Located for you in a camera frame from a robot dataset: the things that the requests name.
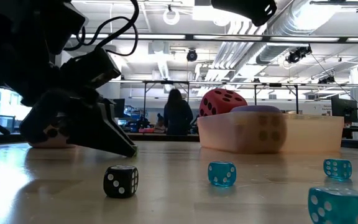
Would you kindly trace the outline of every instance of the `wooden table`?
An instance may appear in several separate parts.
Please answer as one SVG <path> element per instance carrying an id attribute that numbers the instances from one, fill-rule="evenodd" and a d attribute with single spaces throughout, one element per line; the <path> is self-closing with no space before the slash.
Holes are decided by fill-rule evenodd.
<path id="1" fill-rule="evenodd" d="M 236 155 L 200 150 L 195 142 L 138 142 L 139 156 L 108 152 L 0 146 L 0 223 L 219 224 L 312 223 L 308 189 L 335 185 L 358 190 L 358 150 L 336 155 Z M 352 161 L 351 181 L 327 178 L 323 159 Z M 231 188 L 209 184 L 210 161 L 233 161 Z M 139 188 L 129 199 L 106 198 L 107 167 L 139 169 Z"/>

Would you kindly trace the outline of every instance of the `translucent plastic bin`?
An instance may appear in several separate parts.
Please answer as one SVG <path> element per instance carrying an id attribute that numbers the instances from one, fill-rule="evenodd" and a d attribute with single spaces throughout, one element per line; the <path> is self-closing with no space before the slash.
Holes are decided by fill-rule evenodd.
<path id="1" fill-rule="evenodd" d="M 338 152 L 343 117 L 233 112 L 197 120 L 202 147 L 241 154 Z"/>

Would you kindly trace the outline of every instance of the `dice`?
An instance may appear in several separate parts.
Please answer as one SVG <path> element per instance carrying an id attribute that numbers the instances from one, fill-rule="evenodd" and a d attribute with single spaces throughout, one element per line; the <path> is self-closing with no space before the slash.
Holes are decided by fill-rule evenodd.
<path id="1" fill-rule="evenodd" d="M 313 223 L 358 224 L 358 191 L 338 187 L 312 187 L 308 196 Z"/>
<path id="2" fill-rule="evenodd" d="M 238 106 L 247 106 L 243 97 L 234 91 L 217 88 L 204 95 L 200 103 L 200 116 L 228 113 Z"/>
<path id="3" fill-rule="evenodd" d="M 215 161 L 209 163 L 208 179 L 211 184 L 221 187 L 232 186 L 237 177 L 237 169 L 232 162 Z"/>
<path id="4" fill-rule="evenodd" d="M 323 166 L 328 177 L 348 179 L 352 175 L 352 164 L 345 159 L 326 159 Z"/>
<path id="5" fill-rule="evenodd" d="M 137 190 L 139 173 L 134 166 L 116 165 L 104 174 L 103 190 L 111 198 L 129 198 Z"/>

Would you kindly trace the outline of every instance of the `red die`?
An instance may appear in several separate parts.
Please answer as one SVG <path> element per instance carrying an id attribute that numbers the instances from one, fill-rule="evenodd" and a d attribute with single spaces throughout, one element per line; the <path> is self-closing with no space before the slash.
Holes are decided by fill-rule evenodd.
<path id="1" fill-rule="evenodd" d="M 228 113 L 235 107 L 247 105 L 246 100 L 233 91 L 214 89 L 201 100 L 200 116 Z"/>

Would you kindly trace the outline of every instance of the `blue translucent die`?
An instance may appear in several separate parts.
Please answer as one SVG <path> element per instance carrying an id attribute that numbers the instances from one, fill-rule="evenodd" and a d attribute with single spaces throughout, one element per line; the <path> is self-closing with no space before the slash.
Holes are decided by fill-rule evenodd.
<path id="1" fill-rule="evenodd" d="M 358 224 L 358 191 L 338 187 L 309 189 L 309 214 L 317 224 Z"/>
<path id="2" fill-rule="evenodd" d="M 352 175 L 352 164 L 345 159 L 326 159 L 323 166 L 328 177 L 348 179 Z"/>
<path id="3" fill-rule="evenodd" d="M 215 161 L 209 163 L 208 179 L 213 185 L 232 186 L 237 177 L 237 169 L 232 162 Z"/>

